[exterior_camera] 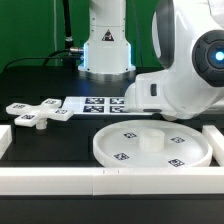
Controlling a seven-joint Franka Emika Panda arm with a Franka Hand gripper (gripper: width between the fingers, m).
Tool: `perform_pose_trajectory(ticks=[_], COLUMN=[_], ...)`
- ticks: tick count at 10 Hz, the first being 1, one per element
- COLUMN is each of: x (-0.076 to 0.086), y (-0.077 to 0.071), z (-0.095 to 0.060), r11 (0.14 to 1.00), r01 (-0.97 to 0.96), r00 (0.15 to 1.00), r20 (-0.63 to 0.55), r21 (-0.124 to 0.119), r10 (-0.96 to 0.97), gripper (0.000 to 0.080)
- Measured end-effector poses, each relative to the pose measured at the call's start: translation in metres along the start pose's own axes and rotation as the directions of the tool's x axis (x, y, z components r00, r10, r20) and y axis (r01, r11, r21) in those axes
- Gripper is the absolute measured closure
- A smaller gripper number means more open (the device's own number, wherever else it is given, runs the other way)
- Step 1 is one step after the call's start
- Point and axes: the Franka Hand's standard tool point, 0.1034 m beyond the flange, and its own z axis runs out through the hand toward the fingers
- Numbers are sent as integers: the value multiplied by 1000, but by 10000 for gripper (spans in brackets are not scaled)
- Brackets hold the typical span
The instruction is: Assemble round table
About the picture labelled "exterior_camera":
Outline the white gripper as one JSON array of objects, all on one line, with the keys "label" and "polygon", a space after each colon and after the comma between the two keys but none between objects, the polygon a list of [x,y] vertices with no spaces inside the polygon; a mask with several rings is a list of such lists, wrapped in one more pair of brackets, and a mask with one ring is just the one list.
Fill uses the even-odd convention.
[{"label": "white gripper", "polygon": [[163,87],[166,72],[142,73],[125,92],[127,112],[173,114],[174,109],[165,98]]}]

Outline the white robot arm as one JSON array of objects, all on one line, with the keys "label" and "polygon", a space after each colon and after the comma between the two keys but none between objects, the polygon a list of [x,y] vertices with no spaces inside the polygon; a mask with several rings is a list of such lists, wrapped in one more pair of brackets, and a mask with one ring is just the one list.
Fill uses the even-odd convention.
[{"label": "white robot arm", "polygon": [[[126,0],[90,0],[81,75],[116,81],[135,71],[125,9]],[[151,28],[163,69],[136,76],[126,111],[190,119],[224,98],[224,0],[160,0]]]}]

